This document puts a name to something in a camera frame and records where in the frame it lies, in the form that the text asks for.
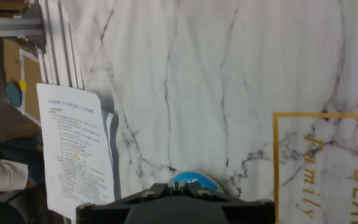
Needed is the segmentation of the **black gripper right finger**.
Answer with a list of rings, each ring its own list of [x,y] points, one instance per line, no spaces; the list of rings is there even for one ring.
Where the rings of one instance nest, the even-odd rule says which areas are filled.
[[[218,207],[228,223],[275,223],[275,204],[270,199],[262,198],[248,202],[202,187],[199,182],[186,183],[184,181],[175,182],[175,193]]]

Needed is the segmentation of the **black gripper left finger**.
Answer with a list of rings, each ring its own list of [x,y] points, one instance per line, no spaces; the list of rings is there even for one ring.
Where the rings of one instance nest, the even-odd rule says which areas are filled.
[[[84,203],[76,208],[76,222],[87,223],[173,223],[173,215],[160,199],[173,195],[175,183],[153,184],[151,188],[106,205]]]

